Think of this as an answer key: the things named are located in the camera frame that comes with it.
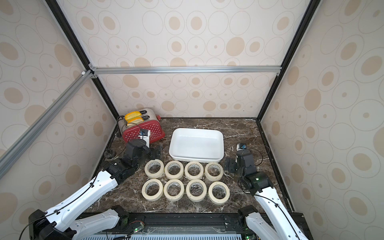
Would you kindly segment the beige masking tape roll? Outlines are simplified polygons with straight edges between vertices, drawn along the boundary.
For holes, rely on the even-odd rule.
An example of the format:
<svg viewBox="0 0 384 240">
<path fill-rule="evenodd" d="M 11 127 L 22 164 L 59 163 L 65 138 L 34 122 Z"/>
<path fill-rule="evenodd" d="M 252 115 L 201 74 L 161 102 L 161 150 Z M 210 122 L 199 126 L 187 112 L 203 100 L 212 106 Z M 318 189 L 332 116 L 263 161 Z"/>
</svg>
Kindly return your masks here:
<svg viewBox="0 0 384 240">
<path fill-rule="evenodd" d="M 206 179 L 211 182 L 217 182 L 224 175 L 223 167 L 219 163 L 208 163 L 205 167 Z"/>
<path fill-rule="evenodd" d="M 215 205 L 223 205 L 230 198 L 230 190 L 223 182 L 213 182 L 208 190 L 209 199 Z"/>
<path fill-rule="evenodd" d="M 201 180 L 204 175 L 204 167 L 199 162 L 189 162 L 185 168 L 185 177 L 191 180 Z"/>
<path fill-rule="evenodd" d="M 149 179 L 158 179 L 165 172 L 164 163 L 161 160 L 150 160 L 144 167 L 145 173 Z"/>
<path fill-rule="evenodd" d="M 192 202 L 201 202 L 206 197 L 207 186 L 202 180 L 191 180 L 187 184 L 186 194 Z"/>
<path fill-rule="evenodd" d="M 163 184 L 158 179 L 151 179 L 144 183 L 142 187 L 143 197 L 150 202 L 159 200 L 163 195 Z"/>
<path fill-rule="evenodd" d="M 179 161 L 170 161 L 165 166 L 165 175 L 169 180 L 180 180 L 184 175 L 184 166 Z"/>
<path fill-rule="evenodd" d="M 185 187 L 180 180 L 169 180 L 164 186 L 164 195 L 171 202 L 179 201 L 185 192 Z"/>
</svg>

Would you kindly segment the white rectangular storage tray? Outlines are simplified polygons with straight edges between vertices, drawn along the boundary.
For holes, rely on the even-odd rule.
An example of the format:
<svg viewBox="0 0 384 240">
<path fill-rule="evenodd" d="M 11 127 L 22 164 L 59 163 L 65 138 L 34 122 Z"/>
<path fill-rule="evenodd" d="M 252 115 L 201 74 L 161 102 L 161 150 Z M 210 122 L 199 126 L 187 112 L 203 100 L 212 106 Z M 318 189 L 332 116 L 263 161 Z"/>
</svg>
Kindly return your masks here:
<svg viewBox="0 0 384 240">
<path fill-rule="evenodd" d="M 178 128 L 172 134 L 169 154 L 176 161 L 218 163 L 224 153 L 224 136 L 220 131 Z"/>
</svg>

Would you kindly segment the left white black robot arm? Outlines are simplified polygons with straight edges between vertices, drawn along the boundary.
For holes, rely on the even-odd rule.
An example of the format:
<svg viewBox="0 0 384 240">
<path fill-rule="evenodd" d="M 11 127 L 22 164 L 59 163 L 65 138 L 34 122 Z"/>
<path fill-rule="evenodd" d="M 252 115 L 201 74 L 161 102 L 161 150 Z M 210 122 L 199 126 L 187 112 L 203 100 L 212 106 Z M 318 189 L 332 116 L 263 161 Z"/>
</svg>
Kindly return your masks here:
<svg viewBox="0 0 384 240">
<path fill-rule="evenodd" d="M 46 211 L 34 211 L 23 230 L 29 232 L 31 240 L 81 240 L 105 230 L 127 230 L 129 213 L 121 206 L 87 218 L 80 218 L 80 215 L 133 176 L 146 161 L 159 160 L 161 153 L 162 146 L 148 147 L 142 139 L 129 141 L 121 158 L 115 156 L 104 162 L 93 179 L 61 203 Z"/>
</svg>

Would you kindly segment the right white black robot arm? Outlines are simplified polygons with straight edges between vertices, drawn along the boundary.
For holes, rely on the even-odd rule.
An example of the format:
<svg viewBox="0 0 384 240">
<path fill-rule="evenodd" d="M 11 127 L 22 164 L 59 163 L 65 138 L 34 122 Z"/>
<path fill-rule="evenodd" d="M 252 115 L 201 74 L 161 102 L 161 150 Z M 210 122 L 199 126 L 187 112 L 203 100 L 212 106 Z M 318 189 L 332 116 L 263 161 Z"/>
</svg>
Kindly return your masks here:
<svg viewBox="0 0 384 240">
<path fill-rule="evenodd" d="M 226 159 L 225 170 L 238 175 L 238 185 L 261 205 L 270 223 L 253 206 L 239 210 L 246 227 L 260 240 L 306 240 L 303 230 L 294 221 L 270 178 L 258 171 L 253 153 L 245 146 L 238 146 L 235 159 Z"/>
</svg>

